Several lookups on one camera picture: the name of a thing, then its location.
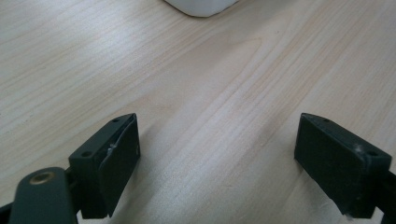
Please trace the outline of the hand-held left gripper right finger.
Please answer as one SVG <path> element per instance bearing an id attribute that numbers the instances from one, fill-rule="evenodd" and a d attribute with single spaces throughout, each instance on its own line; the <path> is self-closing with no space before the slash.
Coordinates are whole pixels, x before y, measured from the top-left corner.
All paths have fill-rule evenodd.
<path id="1" fill-rule="evenodd" d="M 376 208 L 392 217 L 392 157 L 337 123 L 300 116 L 294 159 L 340 212 L 370 218 Z"/>

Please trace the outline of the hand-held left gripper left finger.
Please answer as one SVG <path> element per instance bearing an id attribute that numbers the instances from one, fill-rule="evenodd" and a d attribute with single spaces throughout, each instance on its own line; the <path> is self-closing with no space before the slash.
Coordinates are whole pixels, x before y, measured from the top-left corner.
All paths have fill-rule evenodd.
<path id="1" fill-rule="evenodd" d="M 112 119 L 69 156 L 84 218 L 113 215 L 139 158 L 136 114 Z"/>

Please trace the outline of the white container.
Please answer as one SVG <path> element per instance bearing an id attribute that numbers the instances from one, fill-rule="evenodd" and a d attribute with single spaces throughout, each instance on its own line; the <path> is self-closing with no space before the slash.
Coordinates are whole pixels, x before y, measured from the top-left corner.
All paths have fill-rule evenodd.
<path id="1" fill-rule="evenodd" d="M 177 10 L 193 17 L 206 18 L 222 12 L 239 0 L 164 0 Z"/>

